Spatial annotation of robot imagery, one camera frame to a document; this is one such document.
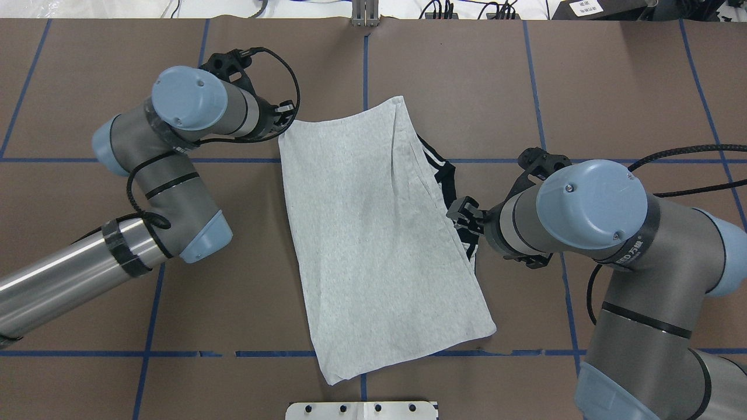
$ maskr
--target black cable bundle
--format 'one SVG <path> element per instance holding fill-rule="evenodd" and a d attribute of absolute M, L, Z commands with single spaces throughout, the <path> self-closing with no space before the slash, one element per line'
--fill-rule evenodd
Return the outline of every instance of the black cable bundle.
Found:
<path fill-rule="evenodd" d="M 443 5 L 441 4 L 441 0 L 429 1 L 428 4 L 423 7 L 423 10 L 421 10 L 421 14 L 420 16 L 418 16 L 418 19 L 423 19 L 426 10 L 428 10 L 428 7 L 430 7 L 431 4 L 433 5 L 433 19 L 453 19 L 454 3 L 452 3 L 451 0 L 446 0 Z"/>

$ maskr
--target silver metal tube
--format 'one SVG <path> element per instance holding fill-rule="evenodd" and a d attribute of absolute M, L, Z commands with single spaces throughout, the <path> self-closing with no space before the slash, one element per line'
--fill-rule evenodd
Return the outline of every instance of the silver metal tube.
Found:
<path fill-rule="evenodd" d="M 710 377 L 710 397 L 702 420 L 738 420 L 747 416 L 747 374 L 722 357 L 698 352 Z"/>
<path fill-rule="evenodd" d="M 149 268 L 166 261 L 142 219 L 120 223 L 133 254 Z M 0 334 L 15 339 L 127 281 L 99 232 L 0 279 Z M 0 340 L 0 348 L 12 344 Z"/>

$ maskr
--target light gray fabric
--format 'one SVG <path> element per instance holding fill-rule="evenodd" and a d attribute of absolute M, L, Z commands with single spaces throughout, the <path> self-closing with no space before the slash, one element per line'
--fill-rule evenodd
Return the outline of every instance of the light gray fabric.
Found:
<path fill-rule="evenodd" d="M 309 330 L 329 384 L 495 332 L 401 96 L 279 139 Z"/>

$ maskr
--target white label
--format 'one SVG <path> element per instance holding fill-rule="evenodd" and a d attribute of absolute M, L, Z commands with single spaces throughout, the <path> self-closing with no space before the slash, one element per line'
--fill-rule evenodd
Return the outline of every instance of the white label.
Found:
<path fill-rule="evenodd" d="M 568 5 L 573 9 L 573 13 L 576 13 L 576 16 L 579 17 L 604 11 L 597 0 L 581 0 L 569 3 Z"/>

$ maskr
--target blue joint cap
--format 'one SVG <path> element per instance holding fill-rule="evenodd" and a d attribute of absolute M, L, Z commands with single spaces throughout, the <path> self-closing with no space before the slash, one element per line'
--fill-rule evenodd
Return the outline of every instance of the blue joint cap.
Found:
<path fill-rule="evenodd" d="M 581 250 L 623 243 L 648 213 L 643 184 L 621 164 L 600 159 L 553 173 L 540 186 L 536 206 L 550 235 Z"/>
<path fill-rule="evenodd" d="M 223 216 L 223 211 L 218 210 L 218 213 L 207 222 L 179 256 L 190 264 L 198 262 L 228 245 L 231 238 L 233 238 L 231 227 Z"/>
<path fill-rule="evenodd" d="M 701 209 L 695 209 L 708 216 L 719 230 L 724 243 L 724 272 L 716 287 L 706 293 L 709 297 L 726 296 L 736 291 L 747 277 L 747 233 L 741 228 Z"/>
<path fill-rule="evenodd" d="M 223 83 L 205 70 L 187 66 L 165 69 L 153 84 L 156 114 L 175 129 L 206 129 L 226 113 L 229 96 Z"/>
<path fill-rule="evenodd" d="M 581 362 L 574 400 L 589 420 L 660 420 L 625 388 L 586 362 Z"/>
<path fill-rule="evenodd" d="M 96 159 L 103 163 L 107 169 L 119 176 L 127 176 L 128 172 L 120 165 L 117 158 L 114 157 L 114 150 L 111 148 L 111 126 L 117 117 L 107 121 L 106 124 L 99 127 L 93 133 L 91 146 L 93 147 L 93 152 L 96 154 Z"/>

